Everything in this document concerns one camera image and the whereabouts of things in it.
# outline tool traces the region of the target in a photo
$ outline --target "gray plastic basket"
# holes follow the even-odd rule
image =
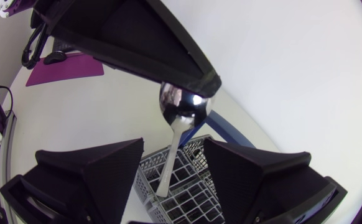
[[[134,188],[155,223],[224,223],[220,204],[203,155],[203,141],[191,139],[177,151],[169,196],[155,194],[169,147],[143,158]]]

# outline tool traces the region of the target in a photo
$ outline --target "purple cloth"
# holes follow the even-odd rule
[[[104,74],[102,63],[92,56],[83,53],[67,54],[67,56],[65,61],[51,65],[44,65],[42,58],[33,69],[26,86]]]

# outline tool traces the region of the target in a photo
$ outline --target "spoon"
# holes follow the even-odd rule
[[[213,98],[202,98],[169,83],[162,83],[159,103],[164,119],[174,132],[171,148],[160,175],[160,184],[156,190],[156,195],[167,197],[181,135],[205,120],[211,111]]]

